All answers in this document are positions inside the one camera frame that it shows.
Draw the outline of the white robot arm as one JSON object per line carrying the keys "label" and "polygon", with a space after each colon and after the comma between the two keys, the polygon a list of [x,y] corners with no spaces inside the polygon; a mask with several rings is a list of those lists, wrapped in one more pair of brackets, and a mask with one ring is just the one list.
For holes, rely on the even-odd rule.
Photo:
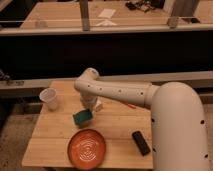
{"label": "white robot arm", "polygon": [[153,171],[211,171],[204,108],[191,86],[105,82],[96,69],[88,68],[74,88],[88,107],[105,97],[150,110]]}

